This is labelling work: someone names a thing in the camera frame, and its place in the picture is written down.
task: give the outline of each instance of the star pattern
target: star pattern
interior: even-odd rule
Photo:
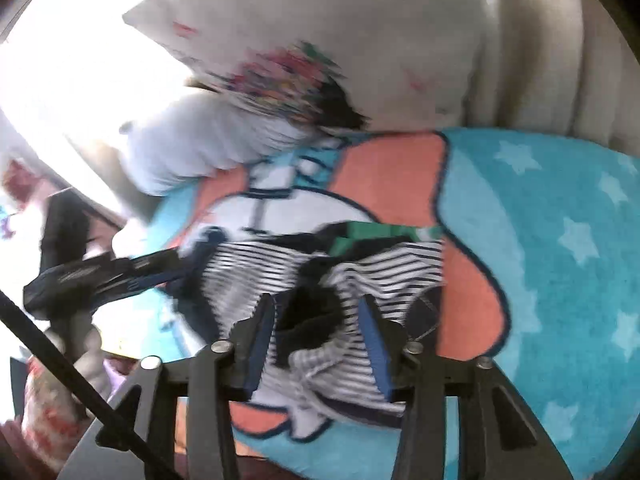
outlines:
[[[629,202],[629,197],[620,187],[620,181],[605,171],[602,172],[598,188],[609,195],[609,198],[616,207],[620,202]]]
[[[494,155],[495,160],[509,164],[516,175],[523,175],[527,170],[541,170],[542,167],[533,158],[531,147],[526,144],[511,144],[500,141],[500,151]]]
[[[591,237],[591,226],[582,222],[574,222],[564,217],[564,234],[558,243],[567,248],[581,267],[589,258],[599,258],[598,248]]]
[[[542,426],[555,444],[572,439],[574,418],[578,411],[578,404],[564,408],[553,401],[547,403],[545,414],[542,417]]]
[[[639,314],[626,314],[618,311],[618,326],[611,336],[611,342],[619,346],[628,362],[637,348],[640,348],[640,333],[638,332]]]
[[[629,172],[629,174],[636,175],[638,174],[638,168],[634,164],[634,160],[624,153],[618,154],[618,164],[625,168]]]

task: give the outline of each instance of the black and white striped fabric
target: black and white striped fabric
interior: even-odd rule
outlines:
[[[344,419],[322,397],[401,415],[404,406],[386,402],[376,386],[358,328],[357,304],[370,294],[384,317],[403,323],[409,307],[419,303],[426,290],[442,284],[442,250],[439,240],[404,242],[332,267],[321,283],[336,291],[344,323],[319,348],[292,352],[289,370],[274,365],[272,335],[257,397],[267,388],[329,418]],[[202,292],[220,335],[227,337],[235,322],[251,316],[261,294],[277,295],[293,288],[300,265],[321,255],[325,256],[270,245],[268,239],[220,244],[202,277]]]

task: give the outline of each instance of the cartoon blanket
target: cartoon blanket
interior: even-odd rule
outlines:
[[[636,164],[581,140],[501,130],[332,140],[176,190],[148,249],[203,221],[238,237],[345,220],[440,224],[438,352],[495,355],[580,479],[610,462],[640,412]],[[154,292],[137,301],[163,308]],[[150,319],[144,353],[190,352],[171,320]],[[448,415],[455,478],[453,403]],[[235,406],[233,416],[238,440],[309,478],[390,477],[398,430],[340,422],[301,443],[286,412]]]

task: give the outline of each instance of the black rod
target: black rod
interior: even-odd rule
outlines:
[[[65,359],[29,317],[0,290],[0,321],[13,332],[39,361],[66,386],[110,431],[122,437],[142,462],[156,469],[162,478],[182,480],[178,473],[157,456],[124,419]]]

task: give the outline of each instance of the metal screw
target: metal screw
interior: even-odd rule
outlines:
[[[420,355],[422,353],[422,345],[417,341],[409,341],[404,345],[404,351],[411,355]]]
[[[234,347],[234,344],[231,341],[227,341],[226,339],[221,339],[220,341],[216,341],[211,345],[211,351],[216,354],[223,354],[229,352]]]
[[[156,355],[150,355],[149,357],[145,357],[140,361],[140,366],[142,366],[145,370],[155,370],[162,364],[162,359]]]
[[[476,366],[482,370],[490,370],[494,367],[494,360],[486,355],[482,355],[476,360]]]

